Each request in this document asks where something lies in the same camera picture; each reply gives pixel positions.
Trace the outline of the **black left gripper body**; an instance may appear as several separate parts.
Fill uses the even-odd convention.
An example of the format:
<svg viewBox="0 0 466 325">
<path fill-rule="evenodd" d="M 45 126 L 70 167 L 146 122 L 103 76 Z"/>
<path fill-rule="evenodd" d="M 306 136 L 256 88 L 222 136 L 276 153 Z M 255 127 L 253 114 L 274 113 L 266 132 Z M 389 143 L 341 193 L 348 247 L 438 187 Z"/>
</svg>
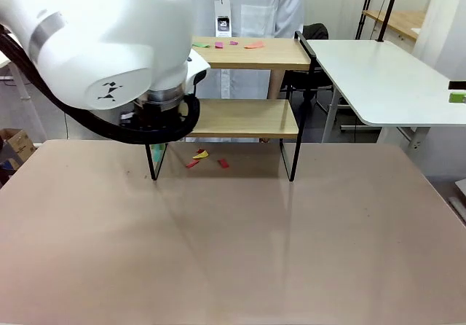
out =
<svg viewBox="0 0 466 325">
<path fill-rule="evenodd" d="M 132 109 L 119 114 L 119 125 L 132 130 L 159 130 L 179 126 L 185 119 L 177 107 L 163 111 L 160 105 L 133 101 Z"/>
</svg>

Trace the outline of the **teal cleaning cloth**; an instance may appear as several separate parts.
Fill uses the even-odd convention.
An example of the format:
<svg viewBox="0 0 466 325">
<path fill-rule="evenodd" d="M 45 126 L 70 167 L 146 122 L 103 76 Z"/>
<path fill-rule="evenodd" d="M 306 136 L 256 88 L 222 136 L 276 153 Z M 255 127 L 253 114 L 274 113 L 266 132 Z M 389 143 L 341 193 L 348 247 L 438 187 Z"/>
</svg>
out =
<svg viewBox="0 0 466 325">
<path fill-rule="evenodd" d="M 152 144 L 150 146 L 151 158 L 153 163 L 160 163 L 166 150 L 165 144 Z"/>
</svg>

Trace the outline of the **large white side table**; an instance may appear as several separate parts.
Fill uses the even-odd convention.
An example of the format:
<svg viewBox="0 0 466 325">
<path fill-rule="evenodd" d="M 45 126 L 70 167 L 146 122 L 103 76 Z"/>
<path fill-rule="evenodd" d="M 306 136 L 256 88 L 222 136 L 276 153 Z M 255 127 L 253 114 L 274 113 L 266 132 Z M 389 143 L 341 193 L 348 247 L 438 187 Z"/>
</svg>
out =
<svg viewBox="0 0 466 325">
<path fill-rule="evenodd" d="M 334 87 L 322 141 L 328 142 L 344 98 L 368 126 L 396 129 L 417 150 L 430 128 L 466 127 L 466 103 L 449 100 L 450 81 L 389 41 L 307 40 Z"/>
</svg>

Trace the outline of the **wooden background table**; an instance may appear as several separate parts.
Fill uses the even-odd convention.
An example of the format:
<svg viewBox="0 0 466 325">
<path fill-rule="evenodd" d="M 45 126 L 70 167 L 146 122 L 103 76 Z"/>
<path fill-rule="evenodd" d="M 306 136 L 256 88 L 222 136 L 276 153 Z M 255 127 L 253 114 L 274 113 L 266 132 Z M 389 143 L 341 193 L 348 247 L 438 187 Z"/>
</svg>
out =
<svg viewBox="0 0 466 325">
<path fill-rule="evenodd" d="M 379 32 L 384 22 L 385 11 L 364 10 L 363 14 L 376 24 L 376 32 Z M 423 11 L 393 11 L 387 24 L 387 31 L 391 31 L 403 39 L 415 42 L 420 33 L 425 19 Z"/>
</svg>

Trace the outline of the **black pole stand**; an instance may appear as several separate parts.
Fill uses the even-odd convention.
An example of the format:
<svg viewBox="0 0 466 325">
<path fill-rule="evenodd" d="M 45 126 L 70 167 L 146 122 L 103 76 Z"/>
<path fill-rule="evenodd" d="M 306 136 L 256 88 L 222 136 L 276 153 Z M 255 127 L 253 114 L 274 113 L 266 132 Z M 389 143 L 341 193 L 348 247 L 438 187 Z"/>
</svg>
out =
<svg viewBox="0 0 466 325">
<path fill-rule="evenodd" d="M 389 23 L 389 20 L 390 20 L 392 9 L 394 7 L 394 3 L 395 3 L 395 0 L 390 0 L 389 1 L 389 4 L 387 6 L 387 10 L 385 12 L 384 21 L 383 21 L 382 26 L 381 26 L 380 31 L 379 31 L 379 36 L 376 39 L 377 42 L 383 42 L 384 41 L 385 31 L 387 30 L 387 27 L 388 27 L 388 23 Z"/>
</svg>

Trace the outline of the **black tripod stand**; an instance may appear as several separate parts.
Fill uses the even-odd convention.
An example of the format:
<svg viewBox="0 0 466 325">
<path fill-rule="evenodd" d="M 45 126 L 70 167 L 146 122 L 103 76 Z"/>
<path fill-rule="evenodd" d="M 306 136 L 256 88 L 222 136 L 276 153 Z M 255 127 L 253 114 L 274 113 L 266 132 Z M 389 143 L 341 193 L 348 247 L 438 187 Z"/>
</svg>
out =
<svg viewBox="0 0 466 325">
<path fill-rule="evenodd" d="M 368 10 L 369 6 L 371 4 L 371 0 L 364 0 L 363 2 L 363 8 L 361 10 L 361 14 L 360 14 L 360 19 L 358 21 L 358 28 L 357 28 L 357 31 L 356 31 L 356 34 L 355 34 L 355 39 L 356 40 L 359 40 L 361 38 L 361 35 L 362 35 L 362 32 L 363 32 L 363 27 L 365 25 L 365 11 Z"/>
</svg>

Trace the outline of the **white name badge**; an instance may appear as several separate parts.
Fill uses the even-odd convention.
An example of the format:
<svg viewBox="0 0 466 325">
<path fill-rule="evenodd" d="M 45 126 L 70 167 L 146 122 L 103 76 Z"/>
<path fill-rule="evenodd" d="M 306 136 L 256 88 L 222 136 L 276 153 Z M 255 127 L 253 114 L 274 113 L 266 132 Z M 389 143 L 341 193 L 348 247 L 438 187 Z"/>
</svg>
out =
<svg viewBox="0 0 466 325">
<path fill-rule="evenodd" d="M 231 37 L 231 6 L 228 1 L 214 1 L 216 37 Z"/>
</svg>

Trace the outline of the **cardboard box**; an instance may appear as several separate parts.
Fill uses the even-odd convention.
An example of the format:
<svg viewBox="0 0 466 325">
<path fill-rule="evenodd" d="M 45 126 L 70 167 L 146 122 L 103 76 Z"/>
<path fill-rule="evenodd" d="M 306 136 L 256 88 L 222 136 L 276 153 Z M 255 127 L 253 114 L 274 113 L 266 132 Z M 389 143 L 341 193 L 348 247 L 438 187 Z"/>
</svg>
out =
<svg viewBox="0 0 466 325">
<path fill-rule="evenodd" d="M 32 140 L 22 129 L 0 129 L 0 168 L 16 171 L 36 151 Z"/>
</svg>

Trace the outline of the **small white side table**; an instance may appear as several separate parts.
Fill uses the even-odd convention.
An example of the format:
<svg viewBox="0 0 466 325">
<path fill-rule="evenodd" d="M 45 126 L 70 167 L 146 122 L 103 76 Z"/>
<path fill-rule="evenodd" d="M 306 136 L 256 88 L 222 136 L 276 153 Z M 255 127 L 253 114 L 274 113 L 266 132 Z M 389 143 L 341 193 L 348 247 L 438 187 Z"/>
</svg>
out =
<svg viewBox="0 0 466 325">
<path fill-rule="evenodd" d="M 30 101 L 31 97 L 26 90 L 25 83 L 21 77 L 19 68 L 9 59 L 6 55 L 0 52 L 0 69 L 7 67 L 12 75 L 11 80 L 14 82 L 17 88 L 20 99 L 24 102 Z"/>
</svg>

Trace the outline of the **black office chair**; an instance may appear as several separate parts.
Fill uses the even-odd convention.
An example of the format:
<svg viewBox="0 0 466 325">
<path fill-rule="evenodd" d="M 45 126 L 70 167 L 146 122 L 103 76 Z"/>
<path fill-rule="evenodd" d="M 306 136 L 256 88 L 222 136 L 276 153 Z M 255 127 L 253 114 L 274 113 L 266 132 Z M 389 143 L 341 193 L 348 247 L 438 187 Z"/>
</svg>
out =
<svg viewBox="0 0 466 325">
<path fill-rule="evenodd" d="M 303 27 L 303 36 L 306 40 L 327 40 L 328 30 L 322 23 L 314 23 Z M 286 90 L 287 98 L 292 99 L 292 92 L 306 92 L 308 82 L 307 71 L 286 71 L 281 90 Z M 314 87 L 311 88 L 310 98 L 315 98 L 315 105 L 325 113 L 328 114 L 328 110 L 318 101 L 317 92 L 320 90 L 333 92 L 333 83 L 324 72 L 320 65 L 317 65 L 313 74 L 312 81 L 315 83 Z"/>
</svg>

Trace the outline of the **grey metal frame rail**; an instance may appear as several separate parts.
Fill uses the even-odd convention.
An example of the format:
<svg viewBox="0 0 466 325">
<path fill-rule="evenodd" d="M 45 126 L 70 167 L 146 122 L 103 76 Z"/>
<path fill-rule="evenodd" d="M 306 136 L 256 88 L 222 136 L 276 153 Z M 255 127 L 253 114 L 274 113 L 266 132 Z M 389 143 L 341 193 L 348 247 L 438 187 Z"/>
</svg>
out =
<svg viewBox="0 0 466 325">
<path fill-rule="evenodd" d="M 466 179 L 454 183 L 454 194 L 450 195 L 447 201 L 466 226 Z"/>
</svg>

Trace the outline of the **two-tier wooden shelf black frame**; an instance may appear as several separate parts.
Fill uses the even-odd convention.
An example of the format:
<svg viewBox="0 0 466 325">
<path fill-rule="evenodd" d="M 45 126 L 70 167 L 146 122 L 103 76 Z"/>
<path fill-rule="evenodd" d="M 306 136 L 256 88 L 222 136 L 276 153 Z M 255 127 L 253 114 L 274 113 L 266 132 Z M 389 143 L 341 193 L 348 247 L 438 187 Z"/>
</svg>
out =
<svg viewBox="0 0 466 325">
<path fill-rule="evenodd" d="M 263 47 L 254 47 L 253 38 L 239 38 L 237 46 L 221 39 L 225 48 L 195 47 L 212 68 L 230 70 L 281 70 L 313 73 L 317 58 L 299 31 L 293 39 L 264 39 Z M 306 115 L 297 121 L 291 110 L 290 91 L 285 100 L 202 99 L 200 119 L 189 134 L 198 138 L 270 138 L 280 141 L 284 162 L 288 161 L 283 141 L 295 139 L 293 162 L 285 164 L 293 181 L 299 159 Z"/>
</svg>

